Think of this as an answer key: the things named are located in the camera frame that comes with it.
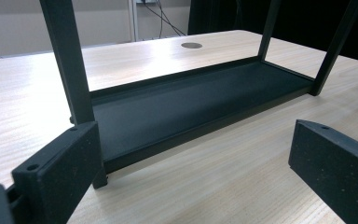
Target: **black shelf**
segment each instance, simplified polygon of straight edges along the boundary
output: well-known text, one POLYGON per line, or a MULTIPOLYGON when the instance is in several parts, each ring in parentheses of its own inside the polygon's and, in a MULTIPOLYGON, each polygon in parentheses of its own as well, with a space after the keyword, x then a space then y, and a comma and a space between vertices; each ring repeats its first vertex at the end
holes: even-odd
POLYGON ((92 92, 105 171, 306 94, 312 83, 258 60, 240 60, 92 92))

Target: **light wood tabletop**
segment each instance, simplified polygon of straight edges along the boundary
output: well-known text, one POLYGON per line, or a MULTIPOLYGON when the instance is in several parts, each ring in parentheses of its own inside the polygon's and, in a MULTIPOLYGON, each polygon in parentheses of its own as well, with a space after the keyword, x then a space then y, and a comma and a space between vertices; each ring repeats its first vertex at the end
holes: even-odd
MULTIPOLYGON (((87 48, 83 57, 93 91, 255 56, 260 40, 232 31, 87 48), (203 47, 185 49, 185 42, 203 47)), ((323 58, 272 39, 267 61, 315 77, 323 58)), ((11 170, 70 128, 69 117, 52 53, 0 59, 0 183, 9 187, 11 170)), ((358 61, 338 57, 320 96, 301 96, 109 175, 69 222, 342 223, 287 163, 296 119, 358 140, 358 61)))

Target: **white wall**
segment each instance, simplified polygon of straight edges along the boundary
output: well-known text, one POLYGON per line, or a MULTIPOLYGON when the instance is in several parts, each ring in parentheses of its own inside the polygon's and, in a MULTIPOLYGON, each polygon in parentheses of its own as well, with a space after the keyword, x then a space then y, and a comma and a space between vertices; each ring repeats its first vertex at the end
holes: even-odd
MULTIPOLYGON (((73 0, 82 46, 131 41, 130 0, 73 0)), ((187 33, 191 0, 160 0, 171 22, 187 33)), ((140 38, 159 34, 159 18, 137 5, 140 38)), ((163 35, 175 35, 166 24, 163 35)), ((0 0, 0 56, 51 50, 38 0, 0 0)))

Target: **wooden table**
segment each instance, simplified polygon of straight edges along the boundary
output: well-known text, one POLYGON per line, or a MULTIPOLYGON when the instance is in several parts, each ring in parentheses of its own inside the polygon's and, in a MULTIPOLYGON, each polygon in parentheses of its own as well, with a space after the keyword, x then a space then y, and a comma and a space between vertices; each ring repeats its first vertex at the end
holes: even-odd
MULTIPOLYGON (((83 49, 90 89, 254 56, 260 35, 233 31, 83 49), (201 49, 184 49, 198 42, 201 49)), ((267 60, 314 77, 324 52, 273 39, 267 60)), ((0 59, 0 183, 67 128, 52 53, 0 59)), ((301 96, 109 175, 70 223, 342 223, 289 168, 296 119, 358 140, 358 61, 338 57, 322 94, 301 96)))

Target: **dark background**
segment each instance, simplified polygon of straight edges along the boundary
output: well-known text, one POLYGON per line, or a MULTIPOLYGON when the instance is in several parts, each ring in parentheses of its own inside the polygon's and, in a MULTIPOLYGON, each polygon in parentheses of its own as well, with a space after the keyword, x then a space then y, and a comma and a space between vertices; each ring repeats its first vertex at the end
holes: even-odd
MULTIPOLYGON (((262 34, 270 0, 192 0, 188 34, 247 30, 262 34)), ((273 36, 327 50, 349 0, 282 0, 273 36)), ((358 19, 340 55, 358 60, 358 19)))

